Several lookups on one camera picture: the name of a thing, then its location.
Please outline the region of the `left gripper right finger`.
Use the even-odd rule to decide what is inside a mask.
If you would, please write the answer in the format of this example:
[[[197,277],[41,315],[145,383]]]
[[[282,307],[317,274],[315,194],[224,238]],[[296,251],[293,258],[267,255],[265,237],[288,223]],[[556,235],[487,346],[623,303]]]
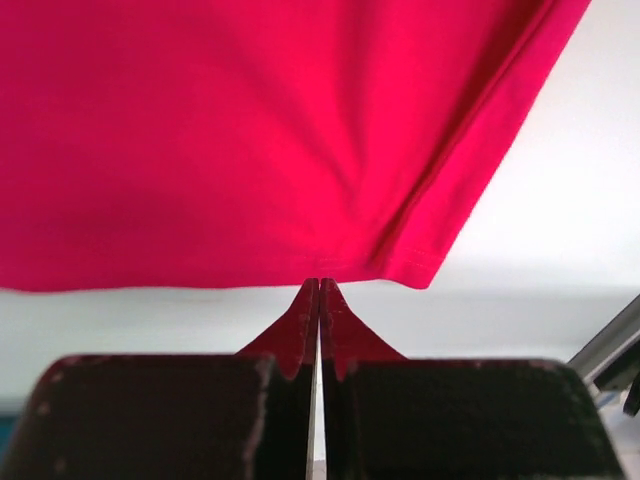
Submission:
[[[621,479],[583,381],[546,359],[410,359],[319,290],[331,479]]]

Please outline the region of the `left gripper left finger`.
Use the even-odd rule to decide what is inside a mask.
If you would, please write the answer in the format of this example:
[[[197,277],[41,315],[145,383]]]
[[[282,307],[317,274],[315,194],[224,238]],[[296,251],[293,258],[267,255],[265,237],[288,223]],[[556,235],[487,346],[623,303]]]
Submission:
[[[5,479],[308,479],[319,283],[229,354],[85,354],[36,383]]]

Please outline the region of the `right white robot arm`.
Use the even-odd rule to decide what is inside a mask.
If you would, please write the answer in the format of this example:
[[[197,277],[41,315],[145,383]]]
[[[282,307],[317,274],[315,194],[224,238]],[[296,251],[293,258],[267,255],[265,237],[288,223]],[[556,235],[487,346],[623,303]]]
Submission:
[[[569,361],[598,409],[620,401],[639,415],[639,297],[636,296]]]

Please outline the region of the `red t shirt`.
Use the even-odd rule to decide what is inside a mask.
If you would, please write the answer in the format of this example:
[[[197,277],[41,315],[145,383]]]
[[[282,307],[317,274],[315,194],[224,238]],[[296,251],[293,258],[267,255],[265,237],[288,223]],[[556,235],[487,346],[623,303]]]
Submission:
[[[5,1],[1,284],[422,289],[584,1]]]

